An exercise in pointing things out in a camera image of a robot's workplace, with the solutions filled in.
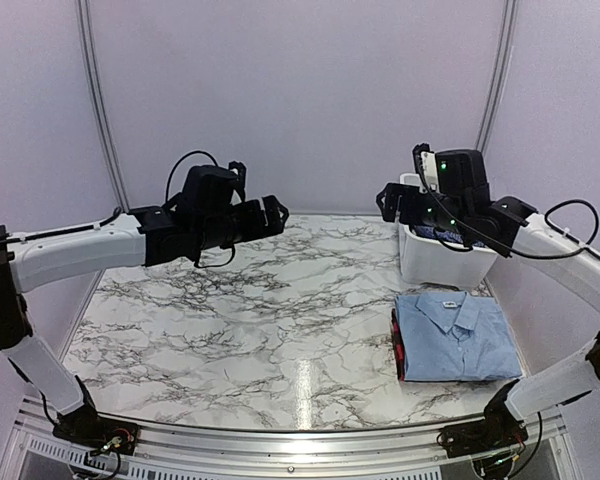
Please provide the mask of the light blue long sleeve shirt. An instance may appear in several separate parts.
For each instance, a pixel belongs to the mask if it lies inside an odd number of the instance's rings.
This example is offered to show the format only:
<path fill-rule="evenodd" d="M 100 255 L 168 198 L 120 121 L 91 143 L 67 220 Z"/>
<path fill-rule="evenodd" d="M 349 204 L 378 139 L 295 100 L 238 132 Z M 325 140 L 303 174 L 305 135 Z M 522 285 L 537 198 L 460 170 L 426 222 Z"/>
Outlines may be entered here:
<path fill-rule="evenodd" d="M 395 299 L 407 382 L 483 382 L 522 375 L 503 311 L 466 291 Z"/>

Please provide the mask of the red black plaid shirt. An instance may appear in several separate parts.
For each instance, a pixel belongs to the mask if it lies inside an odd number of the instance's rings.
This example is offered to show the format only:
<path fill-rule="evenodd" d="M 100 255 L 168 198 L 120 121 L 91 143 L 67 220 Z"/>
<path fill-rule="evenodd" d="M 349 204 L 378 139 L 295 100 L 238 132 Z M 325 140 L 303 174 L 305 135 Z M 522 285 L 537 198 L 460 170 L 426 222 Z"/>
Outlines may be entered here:
<path fill-rule="evenodd" d="M 391 341 L 396 365 L 396 376 L 399 381 L 404 382 L 407 365 L 406 352 L 395 308 L 391 310 Z"/>

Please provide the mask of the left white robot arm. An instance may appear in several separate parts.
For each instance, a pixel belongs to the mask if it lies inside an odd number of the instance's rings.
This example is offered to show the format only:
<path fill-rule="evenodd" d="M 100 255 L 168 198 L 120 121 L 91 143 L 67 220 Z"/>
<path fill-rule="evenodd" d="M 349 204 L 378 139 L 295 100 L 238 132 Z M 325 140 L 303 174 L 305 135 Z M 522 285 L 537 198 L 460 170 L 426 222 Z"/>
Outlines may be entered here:
<path fill-rule="evenodd" d="M 235 251 L 240 243 L 277 236 L 288 209 L 273 195 L 249 200 L 246 168 L 192 167 L 180 192 L 161 205 L 116 211 L 94 223 L 34 233 L 0 225 L 0 353 L 57 413 L 54 436 L 90 447 L 123 447 L 133 423 L 103 417 L 82 380 L 72 374 L 29 319 L 25 296 L 48 284 L 109 269 L 153 267 L 185 258 L 198 265 L 203 251 Z"/>

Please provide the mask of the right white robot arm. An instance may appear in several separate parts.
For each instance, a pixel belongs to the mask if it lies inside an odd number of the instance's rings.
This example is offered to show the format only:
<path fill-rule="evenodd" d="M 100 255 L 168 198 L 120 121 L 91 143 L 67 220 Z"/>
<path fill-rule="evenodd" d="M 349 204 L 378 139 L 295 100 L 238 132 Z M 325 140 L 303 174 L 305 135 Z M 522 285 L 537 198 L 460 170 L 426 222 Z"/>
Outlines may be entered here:
<path fill-rule="evenodd" d="M 466 247 L 479 241 L 503 257 L 515 256 L 600 315 L 600 253 L 590 241 L 577 239 L 516 197 L 491 199 L 478 150 L 434 152 L 423 143 L 412 155 L 414 179 L 389 183 L 376 196 L 384 221 L 454 232 Z M 506 384 L 485 406 L 482 419 L 443 428 L 440 443 L 449 456 L 512 445 L 527 439 L 524 422 L 530 416 L 598 389 L 600 331 L 569 357 Z"/>

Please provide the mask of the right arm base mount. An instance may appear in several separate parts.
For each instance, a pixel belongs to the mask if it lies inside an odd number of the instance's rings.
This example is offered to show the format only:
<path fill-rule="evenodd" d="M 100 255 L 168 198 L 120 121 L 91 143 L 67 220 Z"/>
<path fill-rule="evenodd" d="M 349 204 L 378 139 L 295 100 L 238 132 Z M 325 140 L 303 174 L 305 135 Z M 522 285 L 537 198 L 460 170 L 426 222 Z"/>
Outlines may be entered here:
<path fill-rule="evenodd" d="M 436 442 L 449 458 L 457 458 L 521 445 L 528 438 L 521 422 L 482 419 L 447 425 L 440 430 Z"/>

